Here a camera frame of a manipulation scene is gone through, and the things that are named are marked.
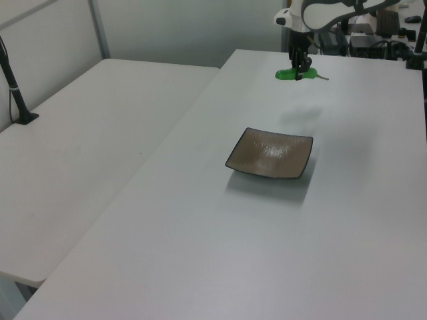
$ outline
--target green toy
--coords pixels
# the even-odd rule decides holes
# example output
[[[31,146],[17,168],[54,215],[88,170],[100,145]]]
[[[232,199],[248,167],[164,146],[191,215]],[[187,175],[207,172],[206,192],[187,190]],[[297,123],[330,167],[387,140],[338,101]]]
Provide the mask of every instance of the green toy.
[[[295,80],[295,77],[296,77],[295,68],[291,68],[288,70],[279,70],[278,72],[276,72],[276,78],[279,80]],[[303,79],[320,78],[323,80],[329,80],[328,78],[318,75],[318,71],[314,68],[309,68],[308,71],[302,75],[302,78]]]

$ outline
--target black device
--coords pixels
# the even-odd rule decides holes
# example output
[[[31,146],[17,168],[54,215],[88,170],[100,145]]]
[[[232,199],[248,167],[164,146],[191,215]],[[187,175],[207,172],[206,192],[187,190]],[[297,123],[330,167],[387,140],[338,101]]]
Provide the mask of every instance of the black device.
[[[385,42],[378,35],[351,36],[350,55],[357,58],[381,59],[386,51]]]
[[[340,28],[320,33],[319,40],[324,55],[347,55],[348,42]]]
[[[415,30],[408,30],[407,28],[400,28],[398,36],[399,36],[399,38],[406,36],[408,38],[408,40],[411,42],[416,41],[416,31]]]
[[[398,35],[400,29],[399,14],[390,10],[378,10],[376,13],[376,34],[391,38]]]
[[[9,90],[12,92],[13,98],[16,102],[16,106],[19,110],[19,119],[15,121],[20,125],[27,125],[36,119],[39,115],[36,113],[31,113],[25,105],[24,99],[22,98],[21,91],[19,90],[18,84],[13,75],[11,66],[9,64],[9,57],[7,55],[6,47],[3,43],[2,38],[0,37],[0,65],[5,74],[6,81],[9,84]]]
[[[406,23],[420,23],[421,22],[421,17],[419,15],[413,15],[411,17],[407,17],[404,19],[404,21]]]

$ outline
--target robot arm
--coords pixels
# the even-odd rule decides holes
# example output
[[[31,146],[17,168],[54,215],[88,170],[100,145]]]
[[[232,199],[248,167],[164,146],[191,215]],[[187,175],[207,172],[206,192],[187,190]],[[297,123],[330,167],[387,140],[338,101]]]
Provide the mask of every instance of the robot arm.
[[[314,33],[328,30],[344,19],[363,15],[398,3],[399,0],[292,0],[290,8],[280,10],[274,23],[290,29],[289,58],[296,69],[296,80],[308,71],[312,60],[308,47]]]

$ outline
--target white wall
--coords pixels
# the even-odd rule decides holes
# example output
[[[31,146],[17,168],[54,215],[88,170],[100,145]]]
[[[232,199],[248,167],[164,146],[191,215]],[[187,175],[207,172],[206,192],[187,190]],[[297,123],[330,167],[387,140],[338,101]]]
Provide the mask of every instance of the white wall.
[[[282,0],[93,0],[107,52],[221,67],[236,49],[280,51]]]
[[[87,0],[57,0],[0,35],[30,110],[101,61]],[[8,87],[0,72],[0,131],[10,124]]]

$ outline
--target brown plate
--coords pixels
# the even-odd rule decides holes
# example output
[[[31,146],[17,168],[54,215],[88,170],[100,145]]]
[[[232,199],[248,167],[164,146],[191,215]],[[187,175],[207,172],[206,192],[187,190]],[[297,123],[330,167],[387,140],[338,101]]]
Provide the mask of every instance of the brown plate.
[[[226,166],[252,175],[298,179],[312,152],[313,137],[246,128]]]

